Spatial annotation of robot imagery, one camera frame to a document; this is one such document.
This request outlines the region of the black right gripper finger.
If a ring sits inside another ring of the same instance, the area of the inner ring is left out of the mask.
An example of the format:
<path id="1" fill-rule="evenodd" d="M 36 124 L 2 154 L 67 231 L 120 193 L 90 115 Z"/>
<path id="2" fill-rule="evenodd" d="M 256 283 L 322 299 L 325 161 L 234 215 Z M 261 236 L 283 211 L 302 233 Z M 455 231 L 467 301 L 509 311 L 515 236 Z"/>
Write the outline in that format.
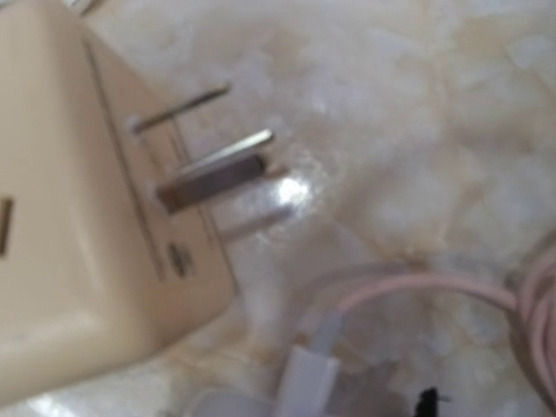
<path id="1" fill-rule="evenodd" d="M 437 387 L 430 387 L 420 393 L 413 410 L 413 417 L 439 417 L 440 403 L 451 401 L 450 397 L 440 394 Z"/>

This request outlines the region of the white usb charger plug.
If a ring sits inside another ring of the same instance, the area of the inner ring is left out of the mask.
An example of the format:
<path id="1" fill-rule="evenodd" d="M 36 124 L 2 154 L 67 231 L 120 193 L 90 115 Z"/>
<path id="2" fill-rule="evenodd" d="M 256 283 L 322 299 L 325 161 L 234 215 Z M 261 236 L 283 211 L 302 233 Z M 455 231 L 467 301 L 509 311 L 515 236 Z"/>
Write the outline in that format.
<path id="1" fill-rule="evenodd" d="M 220 315 L 212 201 L 274 173 L 262 130 L 200 159 L 174 113 L 57 1 L 1 6 L 1 402 L 85 381 Z"/>

